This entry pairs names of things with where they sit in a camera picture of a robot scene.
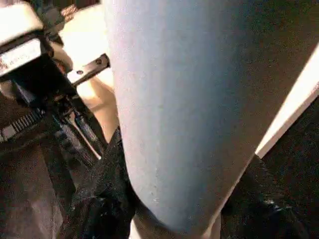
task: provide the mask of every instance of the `beige surface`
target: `beige surface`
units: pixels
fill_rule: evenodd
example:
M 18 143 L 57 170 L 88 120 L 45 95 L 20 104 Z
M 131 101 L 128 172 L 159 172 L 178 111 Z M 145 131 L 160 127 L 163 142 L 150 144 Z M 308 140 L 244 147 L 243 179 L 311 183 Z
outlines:
M 75 14 L 60 32 L 63 49 L 73 61 L 73 69 L 85 65 L 108 52 L 103 13 L 99 5 Z M 113 75 L 106 69 L 78 86 L 77 91 L 84 103 L 94 112 L 110 141 L 119 121 L 113 94 Z

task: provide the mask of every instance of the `white label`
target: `white label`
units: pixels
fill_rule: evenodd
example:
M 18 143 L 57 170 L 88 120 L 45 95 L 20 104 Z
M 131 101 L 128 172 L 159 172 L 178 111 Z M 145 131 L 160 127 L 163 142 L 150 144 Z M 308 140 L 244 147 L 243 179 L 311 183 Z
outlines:
M 32 39 L 0 55 L 0 77 L 41 55 L 39 39 Z

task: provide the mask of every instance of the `white plastic part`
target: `white plastic part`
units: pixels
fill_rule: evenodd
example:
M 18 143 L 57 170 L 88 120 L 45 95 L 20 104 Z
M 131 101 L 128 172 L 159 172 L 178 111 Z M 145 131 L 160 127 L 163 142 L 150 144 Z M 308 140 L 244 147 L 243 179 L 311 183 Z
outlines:
M 43 24 L 26 2 L 0 8 L 0 46 L 17 37 L 43 29 Z
M 263 158 L 296 119 L 319 95 L 319 45 L 260 142 L 256 154 Z

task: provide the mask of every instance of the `black fabric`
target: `black fabric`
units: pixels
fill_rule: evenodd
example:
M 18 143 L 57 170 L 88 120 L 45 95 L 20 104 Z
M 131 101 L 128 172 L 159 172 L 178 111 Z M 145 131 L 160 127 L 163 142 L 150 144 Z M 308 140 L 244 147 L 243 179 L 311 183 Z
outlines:
M 317 98 L 263 158 L 285 200 L 319 238 L 319 99 Z
M 126 171 L 120 130 L 105 155 L 79 185 L 69 219 L 58 239 L 125 239 L 135 214 L 135 196 Z

